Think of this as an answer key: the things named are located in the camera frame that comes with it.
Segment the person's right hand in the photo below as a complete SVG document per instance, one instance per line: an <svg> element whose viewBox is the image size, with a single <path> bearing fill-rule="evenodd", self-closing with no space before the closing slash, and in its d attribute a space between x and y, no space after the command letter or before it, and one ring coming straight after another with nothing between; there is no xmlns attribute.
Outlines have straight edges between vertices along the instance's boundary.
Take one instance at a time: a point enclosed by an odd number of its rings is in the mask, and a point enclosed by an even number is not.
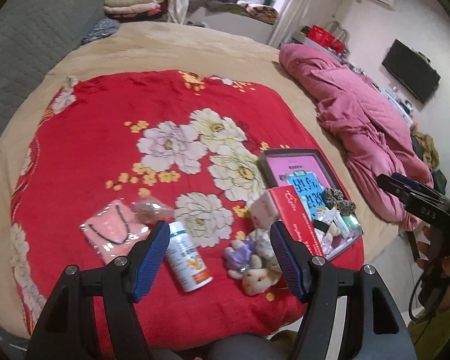
<svg viewBox="0 0 450 360"><path fill-rule="evenodd" d="M425 238L427 239L426 242L423 241L418 241L417 242L417 247L418 247L418 251L423 254L425 256L425 258L419 258L416 261L416 264L418 265L418 267L422 270L425 270L428 260L430 259L430 248L432 245L432 238L431 238L431 229L429 226L424 226L423 227L423 233ZM444 271L444 273L450 277L450 256L445 257L442 260L441 263L442 269ZM448 287L448 289L445 292L445 295L441 301L440 306L438 306L437 308L437 312L438 313L442 313L445 312L447 310L450 309L450 285Z"/></svg>

